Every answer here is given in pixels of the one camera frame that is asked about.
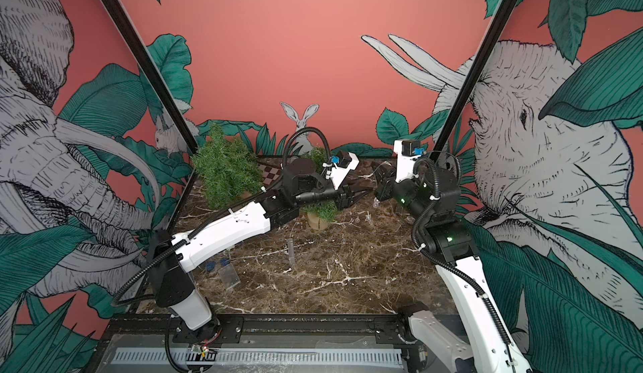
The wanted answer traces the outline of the small green christmas tree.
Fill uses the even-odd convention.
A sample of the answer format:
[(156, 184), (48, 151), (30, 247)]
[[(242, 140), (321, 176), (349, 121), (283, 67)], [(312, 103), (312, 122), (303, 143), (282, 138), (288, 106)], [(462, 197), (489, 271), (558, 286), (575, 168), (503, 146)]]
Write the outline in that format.
[[(314, 147), (311, 151), (303, 155), (314, 161), (316, 172), (323, 175), (323, 164), (326, 162), (326, 153), (323, 147)], [(313, 231), (323, 231), (335, 221), (339, 210), (334, 202), (322, 202), (304, 206), (301, 211), (306, 215), (309, 227)]]

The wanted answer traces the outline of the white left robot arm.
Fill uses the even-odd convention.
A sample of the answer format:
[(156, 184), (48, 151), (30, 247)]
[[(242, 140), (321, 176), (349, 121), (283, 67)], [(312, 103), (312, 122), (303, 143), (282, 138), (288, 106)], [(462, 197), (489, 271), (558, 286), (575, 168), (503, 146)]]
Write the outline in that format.
[(182, 343), (207, 346), (223, 331), (213, 308), (196, 288), (192, 271), (214, 255), (246, 239), (281, 227), (296, 219), (304, 206), (333, 201), (340, 210), (351, 207), (367, 193), (347, 184), (359, 159), (353, 152), (332, 153), (326, 146), (323, 171), (308, 158), (291, 157), (294, 140), (286, 142), (281, 175), (261, 192), (218, 212), (190, 232), (152, 235), (147, 265), (117, 290), (113, 307), (153, 300), (181, 319)]

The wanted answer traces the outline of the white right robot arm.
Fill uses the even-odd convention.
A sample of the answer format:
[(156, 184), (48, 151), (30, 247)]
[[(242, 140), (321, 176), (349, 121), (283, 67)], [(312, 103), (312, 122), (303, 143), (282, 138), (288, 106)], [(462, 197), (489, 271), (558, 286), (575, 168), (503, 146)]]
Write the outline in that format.
[(445, 282), (467, 334), (459, 345), (447, 328), (422, 312), (409, 317), (410, 331), (451, 372), (530, 372), (487, 284), (473, 235), (455, 209), (461, 190), (460, 160), (450, 157), (440, 167), (426, 155), (399, 154), (396, 165), (373, 163), (376, 198), (394, 199), (415, 219), (415, 250), (435, 265)]

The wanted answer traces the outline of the large green christmas tree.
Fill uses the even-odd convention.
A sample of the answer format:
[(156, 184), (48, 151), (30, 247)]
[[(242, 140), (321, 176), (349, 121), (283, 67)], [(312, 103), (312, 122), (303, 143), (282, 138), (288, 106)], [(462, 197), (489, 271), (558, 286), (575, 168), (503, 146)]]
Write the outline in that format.
[(209, 139), (192, 157), (204, 181), (204, 197), (213, 210), (226, 209), (245, 193), (256, 194), (263, 186), (255, 154), (238, 137), (229, 138), (213, 123)]

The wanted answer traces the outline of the brown checkered chess board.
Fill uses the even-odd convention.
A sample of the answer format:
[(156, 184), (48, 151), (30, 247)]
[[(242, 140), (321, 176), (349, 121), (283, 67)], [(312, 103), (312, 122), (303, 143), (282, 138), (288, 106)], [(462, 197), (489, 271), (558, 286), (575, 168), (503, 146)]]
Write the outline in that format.
[(263, 179), (263, 186), (265, 188), (274, 184), (281, 177), (281, 168), (274, 165), (259, 163), (259, 170)]

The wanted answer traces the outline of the clear plastic tube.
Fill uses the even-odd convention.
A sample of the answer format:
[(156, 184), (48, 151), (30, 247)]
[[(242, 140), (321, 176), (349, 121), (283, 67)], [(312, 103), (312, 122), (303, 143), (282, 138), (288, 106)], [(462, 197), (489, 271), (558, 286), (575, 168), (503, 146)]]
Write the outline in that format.
[(289, 264), (291, 267), (294, 267), (296, 264), (296, 254), (295, 254), (295, 247), (294, 247), (294, 241), (291, 237), (289, 237), (286, 240), (287, 243), (287, 252), (288, 252), (288, 260)]

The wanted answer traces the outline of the clear plastic battery box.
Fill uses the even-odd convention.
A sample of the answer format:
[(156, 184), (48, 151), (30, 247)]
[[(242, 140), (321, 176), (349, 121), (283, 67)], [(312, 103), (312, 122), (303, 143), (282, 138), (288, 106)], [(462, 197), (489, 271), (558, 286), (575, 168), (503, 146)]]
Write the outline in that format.
[(239, 275), (233, 264), (223, 265), (219, 269), (218, 274), (226, 290), (231, 290), (240, 284)]

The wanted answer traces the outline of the white ventilation grille strip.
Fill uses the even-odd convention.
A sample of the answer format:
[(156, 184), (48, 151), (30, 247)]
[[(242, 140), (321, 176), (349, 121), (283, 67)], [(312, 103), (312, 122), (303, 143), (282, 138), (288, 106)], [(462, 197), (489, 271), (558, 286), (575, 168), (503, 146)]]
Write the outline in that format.
[(303, 365), (375, 366), (402, 368), (396, 349), (219, 349), (206, 354), (173, 349), (172, 359), (180, 366)]

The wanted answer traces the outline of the black left corner post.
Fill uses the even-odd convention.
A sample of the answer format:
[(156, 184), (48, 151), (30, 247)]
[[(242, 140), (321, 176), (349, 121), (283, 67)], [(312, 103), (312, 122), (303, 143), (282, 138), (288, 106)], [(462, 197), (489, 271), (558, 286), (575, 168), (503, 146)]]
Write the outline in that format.
[(132, 55), (137, 60), (138, 66), (142, 69), (143, 75), (147, 78), (152, 91), (158, 96), (170, 118), (175, 123), (177, 130), (184, 139), (189, 152), (194, 154), (199, 149), (197, 140), (189, 130), (189, 127), (180, 113), (171, 91), (166, 85), (162, 74), (152, 60), (152, 57), (144, 45), (140, 34), (135, 28), (132, 19), (127, 14), (120, 0), (100, 0), (105, 10), (117, 27), (123, 40), (129, 47)]

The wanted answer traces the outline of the black corner post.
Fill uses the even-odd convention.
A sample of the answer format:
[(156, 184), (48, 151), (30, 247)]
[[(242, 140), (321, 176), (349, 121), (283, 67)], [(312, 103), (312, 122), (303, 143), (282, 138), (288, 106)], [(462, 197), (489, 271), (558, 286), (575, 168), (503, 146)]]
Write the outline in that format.
[(431, 152), (431, 160), (437, 161), (439, 159), (440, 152), (445, 149), (447, 141), (449, 140), (454, 128), (458, 125), (458, 120), (465, 106), (469, 103), (470, 96), (472, 95), (480, 76), (482, 76), (482, 72), (492, 55), (493, 49), (502, 35), (516, 4), (517, 0), (500, 0), (497, 9), (494, 12), (491, 24), (487, 28), (487, 32), (480, 44), (476, 56), (473, 58), (472, 66), (467, 73), (462, 87), (459, 89), (455, 103), (451, 108), (442, 132), (440, 132), (440, 136)]
[(180, 113), (171, 91), (166, 85), (162, 74), (152, 60), (152, 57), (144, 45), (140, 34), (135, 28), (132, 19), (127, 14), (120, 0), (100, 0), (105, 10), (117, 27), (123, 40), (129, 47), (132, 55), (137, 60), (138, 66), (142, 69), (143, 75), (147, 78), (152, 91), (158, 96), (170, 118), (175, 123), (177, 130), (184, 139), (189, 152), (194, 154), (199, 149), (197, 140), (189, 130), (189, 127)]

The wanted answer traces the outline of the black right corner post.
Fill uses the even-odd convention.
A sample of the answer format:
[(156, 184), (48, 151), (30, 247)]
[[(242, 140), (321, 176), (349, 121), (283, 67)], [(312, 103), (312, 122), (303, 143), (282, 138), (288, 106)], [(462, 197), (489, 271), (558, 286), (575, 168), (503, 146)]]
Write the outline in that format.
[(497, 9), (494, 12), (491, 24), (487, 28), (487, 32), (480, 44), (476, 56), (473, 58), (472, 66), (467, 73), (462, 87), (459, 89), (455, 103), (451, 108), (442, 132), (440, 132), (440, 136), (431, 152), (431, 160), (437, 161), (439, 159), (440, 152), (445, 149), (447, 141), (449, 140), (454, 128), (458, 125), (458, 120), (465, 106), (469, 103), (470, 96), (472, 95), (480, 76), (482, 76), (482, 72), (492, 55), (493, 49), (502, 35), (516, 4), (517, 0), (500, 0)]

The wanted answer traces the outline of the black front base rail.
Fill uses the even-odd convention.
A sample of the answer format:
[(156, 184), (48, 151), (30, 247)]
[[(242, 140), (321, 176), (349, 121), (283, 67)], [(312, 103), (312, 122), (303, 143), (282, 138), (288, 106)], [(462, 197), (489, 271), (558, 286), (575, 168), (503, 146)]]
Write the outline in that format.
[(373, 336), (385, 345), (415, 342), (410, 326), (399, 314), (218, 314), (213, 323), (191, 330), (168, 314), (124, 314), (110, 322), (103, 342), (117, 334), (176, 335), (182, 343), (239, 344), (243, 335), (358, 335)]

